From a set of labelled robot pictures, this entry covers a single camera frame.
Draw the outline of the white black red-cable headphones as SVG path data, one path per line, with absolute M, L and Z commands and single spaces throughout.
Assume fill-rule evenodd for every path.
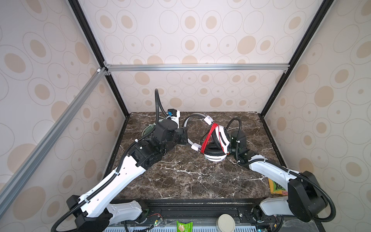
M 231 142 L 227 129 L 214 123 L 214 120 L 209 115 L 201 113 L 195 113 L 188 116 L 183 123 L 183 127 L 187 127 L 188 121 L 195 117 L 202 119 L 206 124 L 211 126 L 211 128 L 206 134 L 206 138 L 202 144 L 194 143 L 189 138 L 187 139 L 187 144 L 192 150 L 203 154 L 209 161 L 223 161 L 230 153 L 229 146 Z

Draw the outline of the mint green headphones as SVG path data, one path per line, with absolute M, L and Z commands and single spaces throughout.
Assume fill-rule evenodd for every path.
M 151 138 L 154 129 L 155 129 L 156 123 L 148 125 L 142 132 L 142 137 L 144 138 Z

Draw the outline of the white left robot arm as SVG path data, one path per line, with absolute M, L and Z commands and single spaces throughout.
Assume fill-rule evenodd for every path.
M 160 129 L 157 124 L 147 135 L 133 142 L 125 151 L 119 165 L 105 179 L 86 194 L 69 199 L 70 209 L 51 228 L 69 216 L 76 217 L 76 232 L 103 232 L 114 219 L 109 211 L 110 202 L 134 179 L 159 162 L 177 145 L 187 142 L 187 128 Z

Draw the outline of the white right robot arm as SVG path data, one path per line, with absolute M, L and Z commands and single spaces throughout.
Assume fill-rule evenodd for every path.
M 330 222 L 336 217 L 336 206 L 309 171 L 291 170 L 249 150 L 246 136 L 233 131 L 227 137 L 229 149 L 237 163 L 276 182 L 286 190 L 287 196 L 266 198 L 259 203 L 258 211 L 267 216 L 295 216 L 303 222 L 317 220 Z

